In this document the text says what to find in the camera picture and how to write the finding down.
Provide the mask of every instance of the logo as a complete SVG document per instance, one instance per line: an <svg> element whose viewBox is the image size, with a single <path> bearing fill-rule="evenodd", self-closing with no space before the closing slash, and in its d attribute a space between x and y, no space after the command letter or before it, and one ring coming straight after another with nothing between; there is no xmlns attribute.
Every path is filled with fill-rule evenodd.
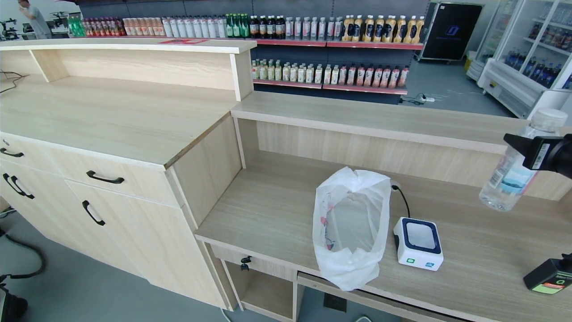
<svg viewBox="0 0 572 322"><path fill-rule="evenodd" d="M459 32L459 29L460 29L459 26L451 25L447 28L445 34L447 36L454 36L457 34L457 32Z"/></svg>

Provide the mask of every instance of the barcode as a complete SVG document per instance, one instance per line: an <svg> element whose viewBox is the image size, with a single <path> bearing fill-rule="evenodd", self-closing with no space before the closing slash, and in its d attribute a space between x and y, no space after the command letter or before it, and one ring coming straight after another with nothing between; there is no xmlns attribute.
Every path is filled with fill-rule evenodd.
<svg viewBox="0 0 572 322"><path fill-rule="evenodd" d="M502 173L500 173L499 171L495 171L492 174L492 178L488 181L488 183L493 187L496 188L496 186L498 186L499 182L502 180Z"/></svg>
<svg viewBox="0 0 572 322"><path fill-rule="evenodd" d="M542 161L544 161L544 157L546 156L546 153L548 152L549 148L550 148L549 143L545 143L540 147L540 151L538 151L537 158L536 160L534 160L533 170L540 168Z"/></svg>

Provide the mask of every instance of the glass door refrigerator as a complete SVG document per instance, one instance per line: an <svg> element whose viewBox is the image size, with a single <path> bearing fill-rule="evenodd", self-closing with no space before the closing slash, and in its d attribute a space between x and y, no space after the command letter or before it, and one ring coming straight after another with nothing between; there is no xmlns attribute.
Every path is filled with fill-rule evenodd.
<svg viewBox="0 0 572 322"><path fill-rule="evenodd" d="M561 109L572 93L571 51L572 2L519 0L477 84L521 119Z"/></svg>
<svg viewBox="0 0 572 322"><path fill-rule="evenodd" d="M476 51L476 58L471 62L467 71L467 76L473 80L478 80L483 72L487 59L494 56L496 49L501 43L503 34L509 25L510 18L513 16L517 7L518 0L500 1L496 7L496 12L491 19L487 31L480 43L479 49Z"/></svg>

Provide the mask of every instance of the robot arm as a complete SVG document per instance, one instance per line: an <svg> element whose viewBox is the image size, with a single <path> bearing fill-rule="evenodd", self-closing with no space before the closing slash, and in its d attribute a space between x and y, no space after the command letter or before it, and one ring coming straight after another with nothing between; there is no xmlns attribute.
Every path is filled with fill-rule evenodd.
<svg viewBox="0 0 572 322"><path fill-rule="evenodd" d="M572 133L564 137L537 136L533 139L507 133L504 140L525 157L524 167L557 172L572 179Z"/></svg>

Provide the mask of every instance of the plastic bag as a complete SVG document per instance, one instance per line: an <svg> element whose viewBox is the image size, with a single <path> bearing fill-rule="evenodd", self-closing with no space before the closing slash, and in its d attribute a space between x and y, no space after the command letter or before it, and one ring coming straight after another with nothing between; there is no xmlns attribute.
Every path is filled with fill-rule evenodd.
<svg viewBox="0 0 572 322"><path fill-rule="evenodd" d="M390 219L390 178L345 167L316 189L314 252L323 278L341 290L379 275Z"/></svg>

